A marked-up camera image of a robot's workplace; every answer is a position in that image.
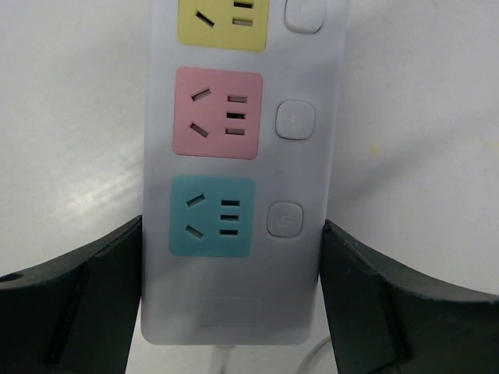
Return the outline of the white colourful power strip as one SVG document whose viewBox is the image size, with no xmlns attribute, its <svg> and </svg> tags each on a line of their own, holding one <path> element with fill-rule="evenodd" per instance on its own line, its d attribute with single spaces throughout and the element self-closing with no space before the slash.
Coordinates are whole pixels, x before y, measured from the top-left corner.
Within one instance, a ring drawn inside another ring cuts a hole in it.
<svg viewBox="0 0 499 374">
<path fill-rule="evenodd" d="M 141 332 L 305 342 L 349 4 L 152 1 Z"/>
</svg>

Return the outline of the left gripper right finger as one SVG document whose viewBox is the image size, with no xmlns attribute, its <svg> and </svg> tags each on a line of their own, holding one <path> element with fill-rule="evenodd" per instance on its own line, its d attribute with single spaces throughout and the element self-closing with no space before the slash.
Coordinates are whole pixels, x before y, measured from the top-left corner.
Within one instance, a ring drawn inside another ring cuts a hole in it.
<svg viewBox="0 0 499 374">
<path fill-rule="evenodd" d="M 420 273 L 324 225 L 320 282 L 340 373 L 495 373 L 498 297 Z"/>
</svg>

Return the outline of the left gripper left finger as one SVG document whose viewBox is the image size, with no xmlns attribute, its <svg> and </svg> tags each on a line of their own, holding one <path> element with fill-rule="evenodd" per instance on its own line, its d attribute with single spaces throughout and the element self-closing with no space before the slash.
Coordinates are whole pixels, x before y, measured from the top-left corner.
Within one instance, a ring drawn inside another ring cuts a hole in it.
<svg viewBox="0 0 499 374">
<path fill-rule="evenodd" d="M 3 373 L 124 373 L 141 295 L 142 218 L 1 278 Z"/>
</svg>

